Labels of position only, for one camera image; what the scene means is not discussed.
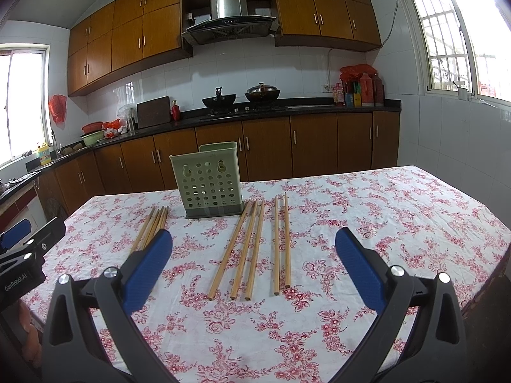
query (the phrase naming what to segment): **floral tablecloth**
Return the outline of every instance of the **floral tablecloth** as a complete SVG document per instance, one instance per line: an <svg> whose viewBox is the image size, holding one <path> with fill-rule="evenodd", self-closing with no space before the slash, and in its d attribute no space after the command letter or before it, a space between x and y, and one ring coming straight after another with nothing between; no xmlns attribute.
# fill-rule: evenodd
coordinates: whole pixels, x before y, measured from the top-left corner
<svg viewBox="0 0 511 383"><path fill-rule="evenodd" d="M433 278L438 271L448 272L462 307L481 289L511 242L510 230L484 205L414 166L242 183L242 192L244 199L267 201L251 301L243 298L249 263L241 299L229 298L248 219L220 290L208 301L238 217L187 220L177 190L89 200L67 219L65 238L47 254L43 266L47 281L25 301L44 319L60 274L83 279L120 266L150 208L169 205L166 228L174 239L172 256L144 308L132 315L168 369L181 382L327 382L376 317L335 253L339 228L349 227L362 245L411 275ZM272 199L284 192L290 207L293 286L274 296ZM280 203L283 262L283 200ZM125 370L103 319L94 315L108 356ZM383 367L397 360L415 315L416 310L408 311Z"/></svg>

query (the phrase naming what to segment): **range hood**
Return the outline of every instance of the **range hood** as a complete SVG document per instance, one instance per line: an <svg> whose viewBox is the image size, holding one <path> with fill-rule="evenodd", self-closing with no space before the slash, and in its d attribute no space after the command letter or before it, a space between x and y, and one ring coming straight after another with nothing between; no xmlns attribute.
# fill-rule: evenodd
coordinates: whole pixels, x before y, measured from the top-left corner
<svg viewBox="0 0 511 383"><path fill-rule="evenodd" d="M248 15L247 0L210 0L211 19L181 35L192 46L224 40L265 37L278 30L275 17Z"/></svg>

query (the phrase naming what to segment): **chopstick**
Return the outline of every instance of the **chopstick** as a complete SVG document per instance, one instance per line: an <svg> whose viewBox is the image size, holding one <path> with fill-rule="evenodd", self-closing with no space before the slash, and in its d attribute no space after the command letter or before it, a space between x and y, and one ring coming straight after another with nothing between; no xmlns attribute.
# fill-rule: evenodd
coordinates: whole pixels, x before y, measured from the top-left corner
<svg viewBox="0 0 511 383"><path fill-rule="evenodd" d="M210 292L208 293L208 299L210 301L213 301L215 293L218 289L218 285L220 285L220 282L222 281L222 277L225 272L225 268L227 266L227 263L229 262L229 257L231 256L231 252L233 251L234 245L236 244L236 239L238 238L238 234L240 232L241 226L243 225L243 221L245 220L245 217L247 216L247 213L250 210L251 206L252 206L252 202L248 201L247 204L245 205L245 209L243 210L243 213L241 213L240 219L238 220L238 224L236 225L236 228L234 229L233 235L231 236L231 240L229 241L229 244L227 245L227 249L225 250L222 261L220 262L220 265L218 265L217 273L215 275L215 278L213 279L213 283L211 284Z"/></svg>
<svg viewBox="0 0 511 383"><path fill-rule="evenodd" d="M248 273L247 291L245 295L245 300L247 301L250 301L250 298L252 298L252 291L254 290L255 270L257 266L257 256L259 254L259 242L261 241L261 232L263 230L263 220L264 199L259 210L259 222L257 223L257 233L255 234L254 249L252 250L252 261L250 262L250 271Z"/></svg>
<svg viewBox="0 0 511 383"><path fill-rule="evenodd" d="M252 234L252 228L254 227L258 203L259 201L256 200L254 204L254 209L252 210L252 216L250 217L250 223L248 224L248 229L245 234L245 243L243 244L243 248L241 250L240 262L238 263L238 270L236 271L236 277L234 277L233 287L231 288L231 299L236 299L238 296L238 289L240 287L241 277L243 275L243 268L245 267L245 261L248 253L248 245L250 243L250 235Z"/></svg>
<svg viewBox="0 0 511 383"><path fill-rule="evenodd" d="M286 288L291 286L291 243L289 241L289 210L287 193L284 193L284 220L286 224Z"/></svg>
<svg viewBox="0 0 511 383"><path fill-rule="evenodd" d="M274 242L275 246L273 248L274 257L273 257L273 294L280 294L280 249L278 243L278 195L275 196L275 228L274 228Z"/></svg>

